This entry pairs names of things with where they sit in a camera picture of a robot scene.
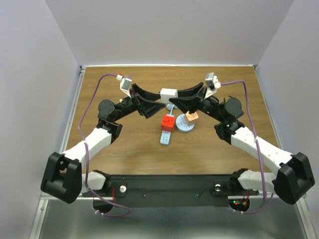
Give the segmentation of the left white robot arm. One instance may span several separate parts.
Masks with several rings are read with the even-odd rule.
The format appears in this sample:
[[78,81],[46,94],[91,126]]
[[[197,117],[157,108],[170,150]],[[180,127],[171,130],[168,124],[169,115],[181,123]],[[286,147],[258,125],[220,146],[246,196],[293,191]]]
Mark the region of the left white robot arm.
[[123,126],[116,121],[138,111],[150,118],[169,103],[165,89],[159,94],[150,93],[138,85],[126,90],[127,97],[114,103],[103,100],[98,105],[98,124],[93,131],[82,137],[82,141],[63,153],[52,153],[47,161],[40,189],[68,204],[73,203],[81,193],[90,189],[89,161],[101,149],[112,144],[120,135]]

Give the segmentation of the beige cube socket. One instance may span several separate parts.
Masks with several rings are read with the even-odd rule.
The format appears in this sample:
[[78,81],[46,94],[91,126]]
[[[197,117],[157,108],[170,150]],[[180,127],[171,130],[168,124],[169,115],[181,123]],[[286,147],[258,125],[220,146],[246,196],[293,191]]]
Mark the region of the beige cube socket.
[[197,112],[194,112],[194,113],[187,112],[187,113],[185,113],[185,116],[184,116],[185,122],[188,126],[195,124],[197,122],[198,118],[199,118],[199,116],[198,116]]

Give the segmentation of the red cube socket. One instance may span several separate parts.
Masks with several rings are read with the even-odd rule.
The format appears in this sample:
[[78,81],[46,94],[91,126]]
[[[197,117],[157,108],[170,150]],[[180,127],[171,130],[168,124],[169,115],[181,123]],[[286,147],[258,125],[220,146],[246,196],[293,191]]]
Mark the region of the red cube socket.
[[161,122],[161,130],[172,132],[175,124],[175,117],[173,115],[165,115]]

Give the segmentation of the white cube charger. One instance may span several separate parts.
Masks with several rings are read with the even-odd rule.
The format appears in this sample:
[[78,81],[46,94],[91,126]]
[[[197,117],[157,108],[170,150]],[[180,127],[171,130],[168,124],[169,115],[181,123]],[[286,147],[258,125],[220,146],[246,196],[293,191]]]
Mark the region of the white cube charger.
[[170,99],[171,98],[177,98],[178,97],[178,90],[177,89],[168,89],[168,88],[162,88],[160,91],[160,99],[161,102],[164,104],[171,104]]

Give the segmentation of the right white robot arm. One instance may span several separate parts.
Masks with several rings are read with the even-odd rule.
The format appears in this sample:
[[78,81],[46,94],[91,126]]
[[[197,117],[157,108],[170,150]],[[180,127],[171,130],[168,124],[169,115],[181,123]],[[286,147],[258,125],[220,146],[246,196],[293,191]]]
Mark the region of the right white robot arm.
[[288,204],[295,204],[315,184],[308,157],[298,152],[284,151],[256,134],[255,127],[248,128],[239,118],[243,116],[241,102],[235,97],[219,101],[213,91],[202,87],[195,94],[182,94],[170,98],[183,113],[201,111],[219,121],[215,125],[218,137],[258,159],[260,172],[243,170],[229,182],[234,194],[246,189],[275,193]]

